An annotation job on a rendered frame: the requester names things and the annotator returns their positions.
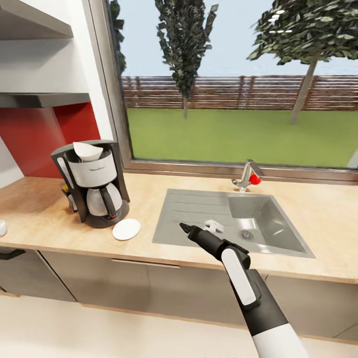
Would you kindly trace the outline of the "paper coffee filter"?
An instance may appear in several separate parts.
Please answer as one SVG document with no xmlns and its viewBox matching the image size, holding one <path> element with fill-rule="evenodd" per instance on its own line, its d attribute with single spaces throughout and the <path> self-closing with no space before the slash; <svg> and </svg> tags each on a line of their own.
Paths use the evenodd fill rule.
<svg viewBox="0 0 358 358">
<path fill-rule="evenodd" d="M 103 151 L 103 148 L 94 147 L 81 142 L 75 142 L 73 144 L 76 154 L 85 163 L 97 161 Z"/>
</svg>

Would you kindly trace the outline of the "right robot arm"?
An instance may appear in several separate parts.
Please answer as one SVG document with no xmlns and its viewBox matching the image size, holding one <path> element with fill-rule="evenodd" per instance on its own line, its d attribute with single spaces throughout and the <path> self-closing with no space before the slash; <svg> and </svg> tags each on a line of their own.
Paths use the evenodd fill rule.
<svg viewBox="0 0 358 358">
<path fill-rule="evenodd" d="M 296 332 L 256 269 L 249 269 L 248 250 L 218 238 L 224 227 L 216 221 L 206 227 L 180 223 L 188 238 L 222 262 L 230 284 L 254 340 L 259 358 L 310 358 Z"/>
</svg>

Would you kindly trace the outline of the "bottle of coffee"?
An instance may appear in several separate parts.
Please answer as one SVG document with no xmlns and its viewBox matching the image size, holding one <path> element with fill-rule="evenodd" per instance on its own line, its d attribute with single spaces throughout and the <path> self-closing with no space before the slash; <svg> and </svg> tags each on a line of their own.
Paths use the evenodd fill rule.
<svg viewBox="0 0 358 358">
<path fill-rule="evenodd" d="M 65 194 L 65 196 L 66 196 L 67 199 L 68 199 L 70 209 L 71 209 L 73 212 L 76 212 L 76 211 L 77 211 L 76 205 L 75 205 L 74 200 L 73 200 L 73 198 L 72 198 L 72 195 L 71 195 L 71 193 L 70 193 L 70 191 L 68 190 L 68 188 L 67 188 L 66 185 L 63 186 L 62 192 Z"/>
</svg>

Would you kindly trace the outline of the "saucer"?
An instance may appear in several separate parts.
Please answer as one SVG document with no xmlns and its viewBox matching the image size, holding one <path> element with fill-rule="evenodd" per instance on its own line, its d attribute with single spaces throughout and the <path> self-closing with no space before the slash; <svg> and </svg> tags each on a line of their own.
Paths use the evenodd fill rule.
<svg viewBox="0 0 358 358">
<path fill-rule="evenodd" d="M 121 220 L 113 229 L 113 235 L 119 240 L 127 240 L 138 234 L 140 231 L 140 224 L 135 219 Z"/>
</svg>

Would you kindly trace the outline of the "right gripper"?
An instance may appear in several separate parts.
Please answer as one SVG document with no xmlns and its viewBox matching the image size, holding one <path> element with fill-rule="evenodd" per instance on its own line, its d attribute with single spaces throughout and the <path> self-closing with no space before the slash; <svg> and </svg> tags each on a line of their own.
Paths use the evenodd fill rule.
<svg viewBox="0 0 358 358">
<path fill-rule="evenodd" d="M 203 230 L 196 225 L 190 226 L 185 223 L 180 223 L 180 227 L 184 230 L 185 233 L 188 233 L 188 238 L 190 240 L 196 242 L 201 248 L 203 248 L 209 253 L 208 245 L 210 244 L 212 239 L 216 237 L 215 234 L 207 230 Z"/>
</svg>

